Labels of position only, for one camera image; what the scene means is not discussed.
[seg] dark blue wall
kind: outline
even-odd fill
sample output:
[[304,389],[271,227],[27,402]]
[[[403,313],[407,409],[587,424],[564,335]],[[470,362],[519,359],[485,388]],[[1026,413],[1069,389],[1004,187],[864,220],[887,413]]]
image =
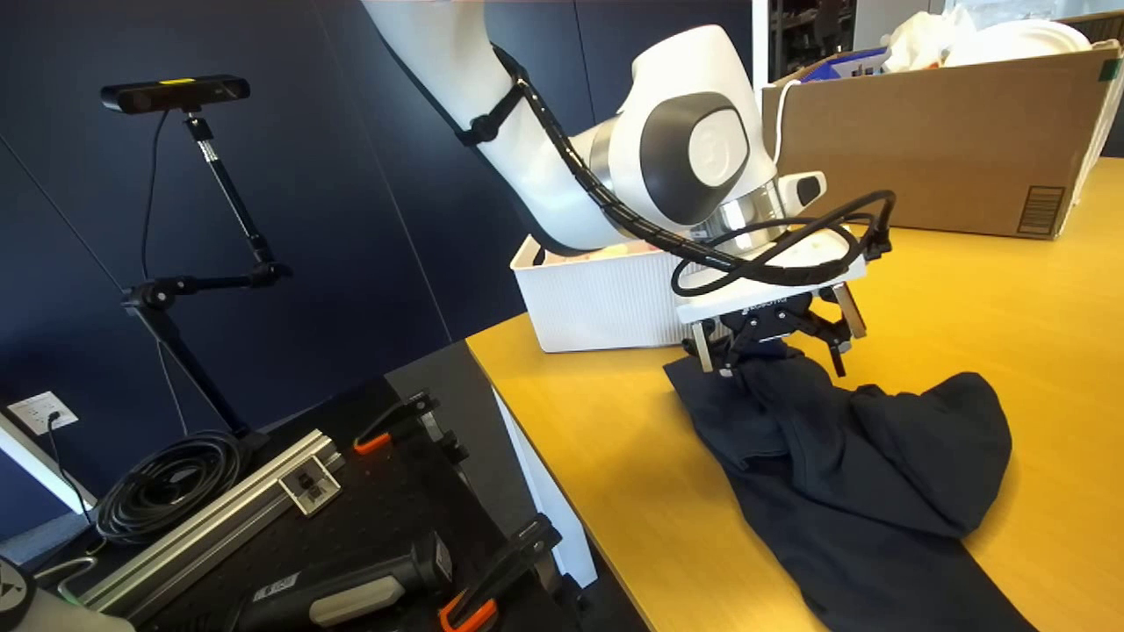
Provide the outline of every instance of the dark blue wall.
[[[500,0],[494,40],[573,130],[606,118],[630,60],[678,27],[732,25],[726,0]],[[9,0],[0,5],[0,403],[58,389],[81,424],[68,466],[106,492],[178,438],[147,335],[120,292],[142,273],[158,117],[98,88],[242,75],[253,97],[203,117],[274,252],[265,292],[174,304],[188,343],[250,424],[519,313],[506,271],[518,203],[416,90],[357,0]],[[174,117],[163,132],[153,273],[242,273],[247,247]],[[222,420],[174,372],[190,429]],[[18,476],[0,472],[3,513]]]

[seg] wooden surface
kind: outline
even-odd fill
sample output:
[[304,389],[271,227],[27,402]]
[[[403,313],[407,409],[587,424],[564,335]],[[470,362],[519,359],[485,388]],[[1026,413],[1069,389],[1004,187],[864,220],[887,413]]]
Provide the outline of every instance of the wooden surface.
[[[970,548],[1041,630],[1124,618],[1124,162],[1058,241],[897,232],[853,285],[845,388],[984,372],[1015,453]],[[528,316],[466,340],[651,630],[821,630],[750,529],[664,381],[682,352],[537,352]]]

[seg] black metal stand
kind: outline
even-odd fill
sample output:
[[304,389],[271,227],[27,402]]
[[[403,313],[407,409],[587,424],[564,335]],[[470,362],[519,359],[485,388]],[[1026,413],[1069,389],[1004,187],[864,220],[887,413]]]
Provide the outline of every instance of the black metal stand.
[[253,252],[253,271],[247,278],[147,278],[134,288],[127,288],[127,313],[144,322],[144,331],[165,343],[165,352],[175,359],[175,365],[190,376],[190,382],[203,393],[203,402],[215,409],[215,413],[235,431],[247,434],[250,424],[232,412],[232,403],[222,397],[222,389],[212,382],[196,354],[182,343],[178,326],[174,322],[170,309],[178,295],[196,295],[196,292],[218,292],[218,288],[266,288],[287,271],[274,259],[271,241],[257,232],[232,177],[225,173],[218,151],[215,151],[215,132],[203,118],[199,108],[182,108],[188,130],[196,142],[227,210],[238,220],[238,232],[250,241]]

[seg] black garment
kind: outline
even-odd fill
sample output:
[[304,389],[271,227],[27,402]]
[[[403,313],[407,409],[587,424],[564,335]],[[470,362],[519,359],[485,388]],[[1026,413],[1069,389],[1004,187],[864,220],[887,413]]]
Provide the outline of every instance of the black garment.
[[667,376],[750,524],[829,630],[1034,630],[964,548],[1013,453],[979,376],[919,397],[838,389],[805,354],[751,359],[733,381],[685,359]]

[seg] cardboard box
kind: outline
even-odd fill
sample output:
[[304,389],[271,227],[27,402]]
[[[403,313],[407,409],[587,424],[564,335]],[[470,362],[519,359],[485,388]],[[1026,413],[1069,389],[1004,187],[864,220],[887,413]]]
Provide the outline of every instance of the cardboard box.
[[1062,19],[1062,21],[1080,27],[1088,42],[1103,42],[1103,40],[1124,42],[1124,11],[1073,14],[1073,19]]
[[[1121,47],[794,86],[780,173],[821,169],[840,207],[897,190],[893,226],[1053,239],[1121,104]],[[780,88],[767,88],[767,146]]]
[[555,258],[534,239],[514,258],[514,273],[544,352],[664,348],[685,337],[674,316],[674,258],[622,241],[589,258]]

